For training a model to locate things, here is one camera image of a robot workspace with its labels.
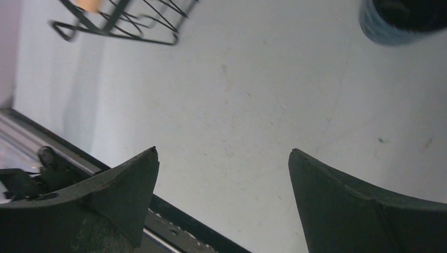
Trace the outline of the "dark blue mug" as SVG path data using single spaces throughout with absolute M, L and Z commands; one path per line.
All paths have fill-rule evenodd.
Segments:
M 376 44 L 410 44 L 446 30 L 446 1 L 362 1 L 358 22 Z

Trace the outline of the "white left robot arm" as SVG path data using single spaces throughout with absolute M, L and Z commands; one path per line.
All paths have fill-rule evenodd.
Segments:
M 19 168 L 1 170 L 1 194 L 7 200 L 35 200 L 46 194 L 79 183 L 90 176 L 69 163 L 49 146 L 37 152 L 41 162 L 39 172 L 28 172 Z

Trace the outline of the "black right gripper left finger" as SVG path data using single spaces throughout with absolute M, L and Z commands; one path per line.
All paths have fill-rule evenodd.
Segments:
M 159 172 L 151 147 L 35 200 L 1 205 L 1 252 L 133 252 Z

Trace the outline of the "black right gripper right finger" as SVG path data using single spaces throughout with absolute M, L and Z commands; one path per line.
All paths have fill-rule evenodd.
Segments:
M 446 204 L 377 187 L 299 149 L 288 167 L 309 252 L 446 252 Z

